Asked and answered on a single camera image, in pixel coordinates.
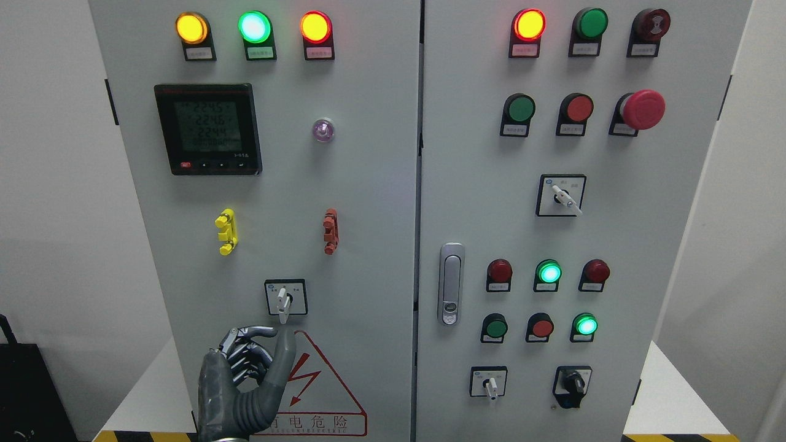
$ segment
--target emergency stop button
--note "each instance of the emergency stop button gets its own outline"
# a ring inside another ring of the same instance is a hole
[[[665,113],[666,100],[655,90],[643,89],[625,94],[617,101],[608,133],[635,137],[638,131],[651,129],[660,123]]]

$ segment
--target green push button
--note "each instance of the green push button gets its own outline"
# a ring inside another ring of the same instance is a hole
[[[608,27],[608,15],[601,8],[583,9],[578,13],[576,20],[576,31],[578,36],[585,40],[593,40],[600,37]]]
[[[508,333],[508,324],[503,321],[491,321],[486,327],[486,334],[495,339],[505,336],[505,333]]]
[[[519,94],[508,105],[508,115],[514,121],[522,123],[535,114],[535,102],[527,95]]]

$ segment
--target gray metal panel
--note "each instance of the gray metal panel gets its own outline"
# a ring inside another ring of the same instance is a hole
[[[610,24],[598,58],[569,59],[574,15],[585,2],[429,0],[425,17],[424,150],[418,332],[418,440],[618,440],[685,227],[740,40],[749,1],[652,4],[598,0]],[[507,58],[509,27],[527,7],[545,12],[541,56]],[[646,7],[670,12],[659,57],[627,59],[630,25]],[[638,138],[610,137],[623,94],[660,91],[667,112]],[[498,136],[505,99],[532,96],[529,138]],[[586,136],[554,135],[562,99],[595,102]],[[541,174],[586,174],[581,218],[534,214]],[[439,248],[466,247],[462,320],[439,323]],[[513,266],[511,293],[486,293],[488,263]],[[563,268],[557,293],[533,293],[535,266]],[[583,265],[608,262],[603,293],[580,293]],[[530,315],[551,314],[548,344],[527,344]],[[568,341],[571,321],[591,311],[593,343]],[[483,318],[505,315],[504,344],[481,344]],[[491,406],[467,392],[471,366],[507,366],[505,397]],[[553,409],[560,365],[593,368],[578,410]]]
[[[192,404],[202,356],[229,328],[277,324],[265,279],[305,278],[309,315],[290,323],[363,406],[370,440],[409,437],[420,3],[147,0],[91,9]],[[272,20],[277,61],[244,59],[237,18],[250,9]],[[299,20],[311,9],[332,20],[335,61],[303,59]],[[216,62],[183,60],[174,19],[186,10],[209,20]],[[241,82],[254,87],[262,174],[173,176],[153,85]],[[321,117],[336,124],[328,145],[310,134]],[[225,207],[237,213],[240,238],[227,257],[213,226]],[[341,235],[333,256],[322,251],[330,207]],[[301,404],[331,411],[333,397],[315,397],[327,391],[319,382]]]

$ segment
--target green indicator light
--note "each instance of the green indicator light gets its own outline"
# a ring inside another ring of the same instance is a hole
[[[562,276],[562,269],[555,260],[543,261],[538,266],[538,278],[547,284],[559,281],[560,276]]]
[[[608,15],[601,8],[585,9],[579,13],[577,29],[579,36],[583,39],[592,40],[606,32],[608,26]]]
[[[589,313],[585,313],[576,317],[573,326],[580,334],[589,335],[595,333],[595,330],[597,330],[597,320]]]
[[[503,337],[508,333],[508,325],[503,321],[491,321],[486,327],[486,334],[493,338]]]
[[[535,103],[529,97],[518,97],[508,106],[508,115],[518,122],[529,120],[534,113]]]
[[[270,37],[270,20],[260,11],[248,11],[241,15],[237,28],[249,43],[263,43]]]

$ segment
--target illuminated green light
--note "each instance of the illuminated green light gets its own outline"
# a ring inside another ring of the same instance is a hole
[[[262,43],[270,37],[270,20],[260,11],[248,11],[241,15],[237,28],[249,43]]]
[[[576,316],[573,326],[580,334],[588,335],[595,333],[595,330],[597,330],[597,320],[591,314],[584,313]]]
[[[559,281],[560,276],[562,276],[562,269],[555,260],[546,260],[538,265],[538,278],[541,281],[551,284]]]

